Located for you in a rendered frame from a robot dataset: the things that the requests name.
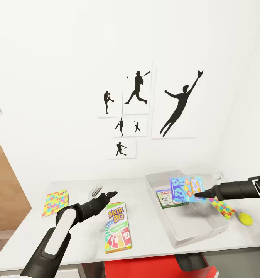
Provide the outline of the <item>tennis ball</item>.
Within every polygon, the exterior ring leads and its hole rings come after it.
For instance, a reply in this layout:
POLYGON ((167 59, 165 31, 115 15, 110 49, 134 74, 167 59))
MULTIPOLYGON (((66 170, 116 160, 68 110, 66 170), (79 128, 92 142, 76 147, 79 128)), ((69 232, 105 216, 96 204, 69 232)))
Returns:
POLYGON ((252 217, 246 213, 240 213, 238 218, 239 218, 239 221, 244 225, 250 226, 253 224, 252 217))

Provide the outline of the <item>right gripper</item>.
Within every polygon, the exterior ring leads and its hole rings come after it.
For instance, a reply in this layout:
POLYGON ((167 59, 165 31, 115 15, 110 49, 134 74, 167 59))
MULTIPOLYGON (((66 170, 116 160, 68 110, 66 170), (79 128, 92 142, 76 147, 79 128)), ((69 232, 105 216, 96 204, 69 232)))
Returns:
POLYGON ((204 198, 217 197, 218 201, 245 199, 245 196, 239 186, 238 181, 221 183, 220 185, 215 185, 210 190, 199 192, 194 195, 195 197, 204 198))

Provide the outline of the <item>board game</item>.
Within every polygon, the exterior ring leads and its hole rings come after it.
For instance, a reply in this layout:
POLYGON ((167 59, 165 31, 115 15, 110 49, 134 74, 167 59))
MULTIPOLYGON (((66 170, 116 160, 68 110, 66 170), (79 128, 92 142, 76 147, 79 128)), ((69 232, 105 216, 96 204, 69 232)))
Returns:
POLYGON ((204 192, 201 177, 169 178, 173 202, 203 202, 206 198, 194 194, 204 192))
POLYGON ((106 206, 105 253, 132 248, 125 202, 109 203, 106 206))
POLYGON ((182 206, 182 205, 189 204, 188 202, 173 202, 171 189, 157 190, 156 195, 159 199, 159 202, 160 202, 162 208, 176 207, 176 206, 182 206))

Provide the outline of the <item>jigsaw puzzle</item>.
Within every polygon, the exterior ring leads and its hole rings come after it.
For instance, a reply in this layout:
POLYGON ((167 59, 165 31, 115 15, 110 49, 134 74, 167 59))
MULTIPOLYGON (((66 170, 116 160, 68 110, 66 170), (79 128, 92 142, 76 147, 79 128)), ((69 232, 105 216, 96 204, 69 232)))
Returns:
POLYGON ((61 190, 47 195, 42 218, 59 212, 62 208, 68 206, 67 190, 61 190), (66 194, 63 195, 63 192, 66 194))
POLYGON ((207 199, 225 217, 227 221, 236 212, 234 209, 229 207, 226 203, 223 203, 223 201, 218 201, 217 197, 207 198, 207 199))

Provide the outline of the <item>toy box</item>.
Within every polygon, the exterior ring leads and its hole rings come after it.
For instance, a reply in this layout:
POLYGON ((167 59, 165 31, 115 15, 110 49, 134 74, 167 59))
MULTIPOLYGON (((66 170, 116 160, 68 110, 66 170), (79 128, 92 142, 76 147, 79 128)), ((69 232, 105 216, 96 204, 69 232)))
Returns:
POLYGON ((145 175, 148 194, 173 248, 177 249, 218 235, 230 226, 206 198, 206 203, 162 208, 157 190, 171 189, 169 178, 186 177, 180 170, 145 175))

